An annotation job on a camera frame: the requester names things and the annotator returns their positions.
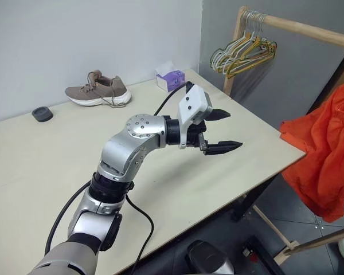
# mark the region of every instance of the table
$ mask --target table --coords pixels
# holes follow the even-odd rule
[[[190,80],[208,92],[213,108],[232,116],[206,123],[205,138],[243,142],[224,155],[203,156],[198,148],[167,146],[150,153],[130,191],[132,201],[154,220],[155,232],[144,255],[161,247],[243,193],[300,159],[304,153],[280,133],[219,91],[192,70]],[[105,142],[137,113],[153,114],[166,92],[155,80],[128,87],[125,108],[52,106],[52,120],[38,123],[25,114],[0,122],[0,275],[26,274],[41,259],[49,230],[68,198],[96,170]],[[160,115],[177,114],[184,91],[177,92]],[[80,198],[69,208],[53,239],[67,238]],[[99,255],[96,274],[116,273],[131,265],[147,237],[148,220],[125,203],[113,247]]]

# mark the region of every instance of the gray tile floor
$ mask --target gray tile floor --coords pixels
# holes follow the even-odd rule
[[[344,219],[327,223],[316,217],[281,176],[263,192],[256,205],[290,241],[304,243],[344,228]],[[179,239],[173,246],[155,253],[147,261],[140,263],[135,274],[191,273],[185,261],[186,249],[197,239],[208,241],[224,251],[237,274],[269,274],[261,262],[251,261],[242,255],[242,245],[251,235],[255,235],[268,252],[275,256],[284,248],[282,241],[253,210],[236,223],[231,220],[230,214],[231,211],[228,210],[218,215],[201,228]],[[281,268],[286,275],[344,275],[344,259],[337,244],[331,243],[294,254]]]

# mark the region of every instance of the orange cloth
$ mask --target orange cloth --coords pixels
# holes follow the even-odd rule
[[[318,109],[285,121],[281,138],[307,155],[282,172],[316,215],[332,222],[344,215],[344,84]]]

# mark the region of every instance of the tissue box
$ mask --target tissue box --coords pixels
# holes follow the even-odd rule
[[[185,74],[180,70],[174,70],[168,74],[161,76],[156,75],[157,85],[167,92],[173,91],[175,88],[185,83]]]

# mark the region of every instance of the shoelace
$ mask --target shoelace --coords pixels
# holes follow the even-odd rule
[[[80,90],[82,91],[84,88],[87,87],[87,89],[85,90],[86,93],[88,93],[89,91],[92,91],[93,93],[95,93],[96,95],[98,95],[105,103],[101,103],[101,105],[107,105],[110,106],[111,108],[122,108],[126,106],[126,103],[119,103],[119,104],[115,104],[114,102],[114,97],[115,97],[115,91],[114,89],[112,89],[112,97],[111,97],[111,102],[109,102],[107,99],[103,98],[102,96],[100,96],[96,91],[95,91],[95,87],[93,87],[91,85],[91,80],[89,78],[89,76],[91,75],[91,73],[93,72],[89,72],[87,75],[87,81],[88,84],[85,84],[84,86],[82,86],[80,88]]]

